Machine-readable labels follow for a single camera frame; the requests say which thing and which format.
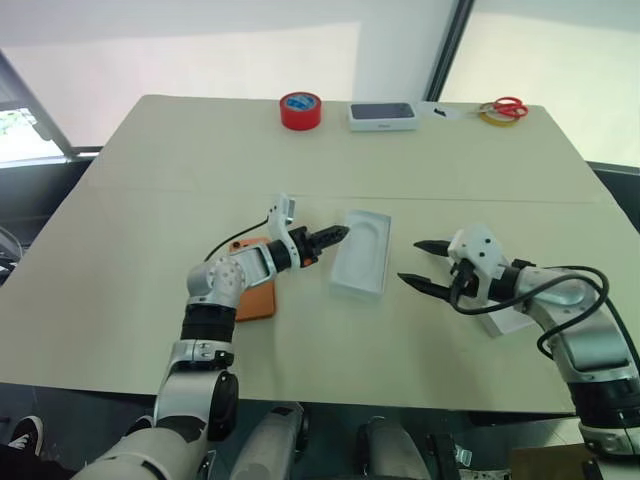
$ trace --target beige table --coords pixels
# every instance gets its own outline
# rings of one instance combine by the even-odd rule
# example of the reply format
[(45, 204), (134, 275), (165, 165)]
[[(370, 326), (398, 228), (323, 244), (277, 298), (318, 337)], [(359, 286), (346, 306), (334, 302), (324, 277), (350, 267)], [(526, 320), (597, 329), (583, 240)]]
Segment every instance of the beige table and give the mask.
[(468, 115), (384, 134), (350, 133), (344, 112), (328, 103), (297, 133), (272, 101), (143, 98), (0, 289), (0, 381), (155, 393), (188, 270), (279, 191), (312, 229), (354, 208), (391, 215), (387, 287), (334, 291), (335, 249), (278, 276), (277, 315), (236, 329), (244, 398), (572, 410), (536, 327), (491, 339), (395, 277), (444, 281), (442, 259), (411, 244), (478, 221), (509, 257), (604, 270), (640, 343), (639, 237), (544, 109), (511, 129)]

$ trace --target tape roll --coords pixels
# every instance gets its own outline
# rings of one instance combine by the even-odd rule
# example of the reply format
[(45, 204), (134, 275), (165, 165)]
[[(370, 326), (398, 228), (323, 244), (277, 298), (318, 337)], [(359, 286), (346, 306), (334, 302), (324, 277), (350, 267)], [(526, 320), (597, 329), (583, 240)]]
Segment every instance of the tape roll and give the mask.
[(482, 120), (496, 127), (511, 127), (518, 123), (519, 118), (508, 117), (493, 109), (493, 102), (483, 103), (478, 108), (478, 115)]
[(280, 119), (291, 130), (311, 130), (322, 119), (322, 101), (309, 92), (293, 92), (280, 99)]

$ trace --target orange phone case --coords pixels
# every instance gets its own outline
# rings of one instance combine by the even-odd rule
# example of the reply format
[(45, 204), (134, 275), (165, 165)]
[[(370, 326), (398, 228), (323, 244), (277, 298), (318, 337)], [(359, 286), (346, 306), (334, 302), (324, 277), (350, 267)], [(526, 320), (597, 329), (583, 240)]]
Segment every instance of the orange phone case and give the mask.
[[(234, 252), (249, 245), (268, 242), (269, 239), (264, 237), (236, 240), (229, 247), (229, 251)], [(251, 290), (247, 290), (242, 294), (236, 312), (236, 322), (268, 318), (272, 317), (275, 313), (276, 287), (275, 282), (271, 280)]]

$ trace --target red scissors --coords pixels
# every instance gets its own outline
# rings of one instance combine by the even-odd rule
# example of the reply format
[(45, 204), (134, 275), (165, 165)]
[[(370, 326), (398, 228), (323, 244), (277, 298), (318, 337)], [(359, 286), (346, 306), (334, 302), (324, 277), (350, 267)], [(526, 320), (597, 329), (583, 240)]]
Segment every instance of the red scissors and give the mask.
[(494, 111), (505, 117), (522, 118), (529, 113), (527, 106), (516, 97), (500, 97), (491, 106)]

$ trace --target person's foot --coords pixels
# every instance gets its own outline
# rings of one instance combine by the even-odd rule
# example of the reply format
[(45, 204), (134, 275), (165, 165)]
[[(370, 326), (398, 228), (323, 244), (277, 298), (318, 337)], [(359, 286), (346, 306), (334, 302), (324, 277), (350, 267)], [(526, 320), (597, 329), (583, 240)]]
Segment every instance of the person's foot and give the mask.
[(124, 436), (126, 437), (127, 435), (131, 435), (133, 432), (137, 432), (138, 430), (142, 430), (143, 428), (151, 427), (153, 427), (153, 419), (151, 418), (151, 415), (143, 415), (138, 418), (138, 420), (136, 420), (133, 425), (131, 425)]
[(39, 417), (31, 415), (18, 422), (7, 446), (32, 453), (36, 457), (42, 449), (44, 427)]

